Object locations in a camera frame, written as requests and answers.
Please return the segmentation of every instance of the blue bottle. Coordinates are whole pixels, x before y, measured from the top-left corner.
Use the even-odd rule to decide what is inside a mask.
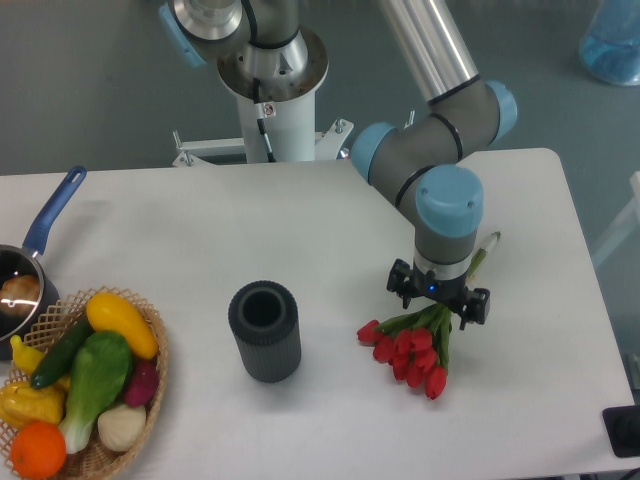
[[[580,43],[580,59],[600,80],[640,85],[640,0],[604,0]]]

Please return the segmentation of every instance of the blue pan handle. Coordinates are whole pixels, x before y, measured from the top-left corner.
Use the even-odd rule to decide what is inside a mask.
[[[47,203],[38,216],[31,224],[31,228],[27,232],[27,236],[22,242],[22,246],[38,252],[40,255],[44,253],[44,249],[47,246],[47,238],[49,237],[49,230],[53,225],[54,220],[58,217],[64,206],[69,199],[76,192],[84,177],[87,176],[87,170],[84,167],[73,167],[64,177],[62,183],[58,186],[51,198],[47,200]]]

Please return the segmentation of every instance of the white table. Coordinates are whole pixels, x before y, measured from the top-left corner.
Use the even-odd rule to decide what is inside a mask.
[[[601,411],[632,403],[558,157],[478,153],[485,326],[454,330],[429,401],[358,345],[412,227],[347,163],[90,172],[42,259],[63,294],[129,287],[171,339],[163,411],[130,478],[502,479],[622,470]],[[62,174],[0,178],[1,243],[20,244]],[[232,296],[269,279],[295,296],[303,360],[263,385],[243,369]],[[412,308],[420,307],[420,302]]]

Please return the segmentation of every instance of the red tulip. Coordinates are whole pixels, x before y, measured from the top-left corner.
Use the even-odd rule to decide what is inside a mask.
[[[422,352],[433,344],[433,335],[424,327],[416,328],[411,332],[411,351]]]
[[[411,356],[408,353],[405,355],[396,353],[393,358],[389,360],[389,365],[392,367],[409,365],[409,360],[411,360]]]
[[[425,394],[431,400],[435,400],[447,385],[447,371],[444,367],[436,365],[429,371],[426,380]]]
[[[371,320],[364,327],[358,330],[358,340],[363,343],[376,343],[382,340],[384,333],[376,332],[374,330],[378,325],[380,325],[379,321]]]
[[[395,346],[396,353],[408,354],[411,351],[411,330],[402,330],[396,337]]]
[[[393,376],[399,382],[407,378],[407,372],[409,371],[409,362],[407,363],[394,363],[393,364]]]
[[[388,362],[393,358],[394,354],[395,347],[393,344],[393,338],[389,335],[384,335],[373,349],[373,358],[378,360],[380,363]]]
[[[433,347],[429,347],[427,350],[422,350],[415,354],[415,364],[419,367],[423,373],[428,372],[438,361],[438,352]]]
[[[407,371],[407,385],[411,388],[418,388],[422,385],[422,381],[424,380],[424,373],[420,369],[420,367],[416,366],[415,363],[409,365],[409,370]]]

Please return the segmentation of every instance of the toy vegetable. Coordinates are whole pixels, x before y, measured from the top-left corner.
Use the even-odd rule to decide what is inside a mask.
[[[131,380],[122,397],[130,407],[139,407],[153,398],[158,385],[160,378],[156,366],[148,360],[140,360],[136,362]]]
[[[93,329],[86,317],[80,318],[45,354],[31,375],[31,386],[48,387],[68,373],[76,353],[92,333]]]
[[[15,363],[16,367],[24,373],[31,376],[38,364],[44,358],[44,353],[33,347],[25,345],[19,335],[11,337],[10,342],[13,350],[13,363]],[[62,376],[56,382],[56,386],[62,388],[65,392],[68,392],[70,387],[69,375]]]
[[[116,332],[94,333],[80,348],[71,368],[67,416],[60,424],[67,453],[87,446],[98,415],[121,392],[132,362],[127,341]]]
[[[100,441],[109,450],[126,452],[136,442],[146,423],[144,407],[119,405],[98,417]]]
[[[447,384],[447,371],[441,366],[433,367],[426,376],[425,394],[431,400],[440,396]]]
[[[34,390],[29,382],[10,383],[0,391],[2,412],[17,420],[15,428],[40,420],[57,425],[64,411],[64,392],[56,387]]]
[[[2,284],[0,289],[0,313],[27,318],[40,296],[40,280],[33,275],[14,277]]]
[[[87,317],[96,332],[114,331],[122,335],[137,357],[151,360],[158,353],[158,342],[140,312],[115,293],[100,292],[91,297]]]

